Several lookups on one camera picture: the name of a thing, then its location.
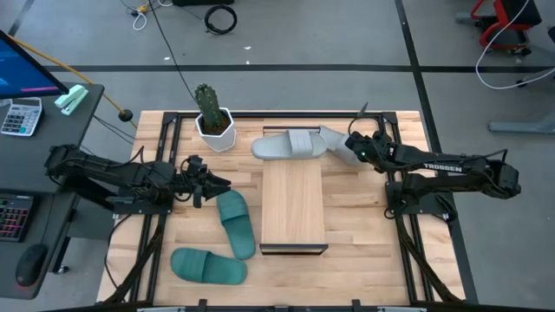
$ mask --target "teal slipper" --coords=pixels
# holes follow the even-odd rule
[[[249,209],[241,194],[230,190],[216,197],[219,218],[225,227],[233,255],[245,260],[254,256],[255,243],[252,234]]]
[[[244,263],[206,250],[179,248],[170,264],[175,275],[189,282],[238,285],[246,278]]]

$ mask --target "black desk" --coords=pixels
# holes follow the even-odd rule
[[[66,83],[71,88],[74,83]],[[82,84],[88,90],[87,97],[70,115],[60,112],[54,105],[55,97],[42,98],[44,116],[30,138],[12,138],[0,135],[0,189],[42,193],[40,205],[34,211],[33,219],[25,239],[21,243],[0,242],[0,297],[32,299],[42,286],[46,273],[57,270],[69,243],[67,233],[73,211],[79,197],[73,192],[56,192],[57,185],[44,176],[44,162],[53,145],[80,145],[104,87],[101,85]],[[0,120],[3,120],[7,107],[0,108]],[[23,288],[17,285],[15,272],[17,261],[32,244],[41,242],[48,245],[49,251],[35,285]]]

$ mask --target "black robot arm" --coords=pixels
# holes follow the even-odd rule
[[[148,205],[154,209],[145,213],[156,213],[156,207],[167,211],[175,198],[184,201],[176,194],[192,194],[193,205],[200,208],[201,198],[210,199],[230,190],[231,182],[213,175],[197,155],[186,160],[188,167],[181,172],[164,161],[143,162],[142,148],[134,158],[139,155],[140,163],[118,163],[89,155],[77,146],[52,146],[45,163],[46,174],[66,178],[64,186],[108,209],[122,205]],[[116,195],[90,179],[117,186],[120,192]]]
[[[452,172],[450,175],[427,178],[407,174],[400,190],[408,204],[430,192],[482,192],[492,198],[508,199],[520,194],[519,172],[502,159],[485,156],[453,155],[423,152],[417,147],[394,143],[385,133],[375,132],[372,138],[353,132],[345,142],[362,162],[378,172],[412,172],[419,169]]]

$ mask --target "computer screen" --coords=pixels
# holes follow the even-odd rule
[[[0,99],[66,94],[63,86],[0,30]]]

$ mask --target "concrete floor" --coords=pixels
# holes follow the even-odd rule
[[[0,2],[0,29],[8,31],[25,1]],[[140,0],[127,0],[140,5]],[[555,51],[545,34],[555,24],[552,0],[536,0],[544,22],[530,32],[535,45]],[[467,72],[481,53],[479,31],[454,22],[471,0],[404,0],[415,51],[421,66],[437,133],[445,153],[489,153],[508,147],[508,162],[520,171],[523,192],[501,201],[479,194],[457,195],[470,266],[481,303],[555,309],[555,138],[489,133],[490,120],[535,120],[555,109],[555,83],[545,80],[525,89],[495,91]],[[231,109],[358,109],[365,101],[375,110],[421,110],[418,88],[393,0],[237,0],[238,27],[227,36],[207,34],[197,16],[206,7],[157,10],[161,25],[183,65],[213,65],[211,71],[184,72],[190,85],[214,86],[222,105]],[[133,31],[133,18],[117,0],[40,0],[24,15],[16,37],[70,65],[172,65],[152,14],[147,27]],[[397,66],[325,70],[229,71],[218,65],[348,64]],[[487,55],[489,67],[552,66],[546,55],[529,55],[522,63],[504,53]],[[171,67],[154,71],[85,73],[106,86],[138,120],[145,109],[193,109],[194,103]],[[57,72],[62,81],[79,81]],[[506,85],[522,74],[487,74]],[[97,114],[128,133],[115,110],[102,101]],[[95,121],[83,145],[111,159],[128,159],[131,146]],[[69,246],[65,276],[49,275],[34,301],[0,299],[6,311],[36,311],[89,305],[95,301],[106,242],[76,239]]]

